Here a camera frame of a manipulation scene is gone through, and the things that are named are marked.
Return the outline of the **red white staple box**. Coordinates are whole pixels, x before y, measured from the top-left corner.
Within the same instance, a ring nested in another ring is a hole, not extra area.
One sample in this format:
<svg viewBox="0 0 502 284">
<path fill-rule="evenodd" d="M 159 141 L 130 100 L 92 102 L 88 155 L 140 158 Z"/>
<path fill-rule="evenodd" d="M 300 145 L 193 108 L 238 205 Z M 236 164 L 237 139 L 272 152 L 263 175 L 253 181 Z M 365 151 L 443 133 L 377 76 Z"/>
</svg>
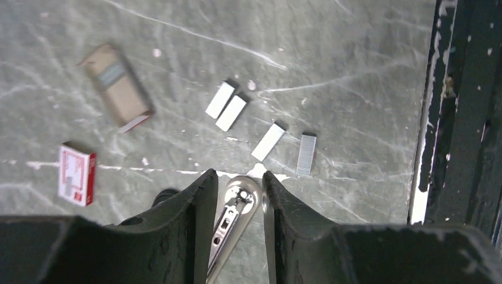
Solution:
<svg viewBox="0 0 502 284">
<path fill-rule="evenodd" d="M 96 153 L 80 151 L 64 143 L 59 149 L 58 197 L 86 207 L 94 200 Z"/>
</svg>

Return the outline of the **beige stapler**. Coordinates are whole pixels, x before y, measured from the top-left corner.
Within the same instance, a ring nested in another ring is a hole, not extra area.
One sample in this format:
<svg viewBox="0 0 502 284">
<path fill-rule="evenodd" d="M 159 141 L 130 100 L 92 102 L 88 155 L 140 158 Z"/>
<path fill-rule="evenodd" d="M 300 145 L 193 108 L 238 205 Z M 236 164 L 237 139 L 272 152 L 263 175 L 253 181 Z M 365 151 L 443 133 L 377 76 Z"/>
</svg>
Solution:
<svg viewBox="0 0 502 284">
<path fill-rule="evenodd" d="M 236 176 L 226 186 L 223 209 L 214 226 L 207 283 L 214 283 L 238 240 L 262 203 L 263 190 L 248 176 Z"/>
</svg>

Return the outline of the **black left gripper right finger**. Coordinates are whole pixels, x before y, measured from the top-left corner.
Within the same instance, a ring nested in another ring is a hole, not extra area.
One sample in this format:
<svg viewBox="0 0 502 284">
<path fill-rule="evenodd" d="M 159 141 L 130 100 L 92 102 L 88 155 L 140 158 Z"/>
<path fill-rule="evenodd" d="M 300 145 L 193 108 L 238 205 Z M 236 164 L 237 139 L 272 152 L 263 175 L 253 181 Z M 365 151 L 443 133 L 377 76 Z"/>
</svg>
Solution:
<svg viewBox="0 0 502 284">
<path fill-rule="evenodd" d="M 265 172 L 263 223 L 271 283 L 500 283 L 501 260 L 459 225 L 339 224 Z"/>
</svg>

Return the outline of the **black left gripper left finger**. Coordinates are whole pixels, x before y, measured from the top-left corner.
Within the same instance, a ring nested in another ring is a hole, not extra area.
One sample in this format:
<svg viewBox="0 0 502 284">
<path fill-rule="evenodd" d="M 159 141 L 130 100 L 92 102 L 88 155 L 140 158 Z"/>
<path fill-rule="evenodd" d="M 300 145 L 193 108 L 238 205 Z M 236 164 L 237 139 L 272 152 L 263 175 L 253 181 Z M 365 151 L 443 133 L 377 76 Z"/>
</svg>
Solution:
<svg viewBox="0 0 502 284">
<path fill-rule="evenodd" d="M 209 169 L 119 225 L 3 215 L 2 283 L 205 283 L 218 197 Z"/>
</svg>

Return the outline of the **black stapler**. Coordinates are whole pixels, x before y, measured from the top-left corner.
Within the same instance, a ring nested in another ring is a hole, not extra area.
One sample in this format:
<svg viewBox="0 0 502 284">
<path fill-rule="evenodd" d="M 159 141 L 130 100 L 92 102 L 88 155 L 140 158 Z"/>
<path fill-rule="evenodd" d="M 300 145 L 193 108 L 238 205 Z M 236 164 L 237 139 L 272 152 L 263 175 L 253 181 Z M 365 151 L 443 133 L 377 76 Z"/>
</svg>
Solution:
<svg viewBox="0 0 502 284">
<path fill-rule="evenodd" d="M 153 200 L 152 207 L 155 207 L 161 202 L 168 200 L 169 198 L 176 195 L 178 192 L 179 191 L 177 189 L 172 189 L 172 188 L 162 190 Z"/>
</svg>

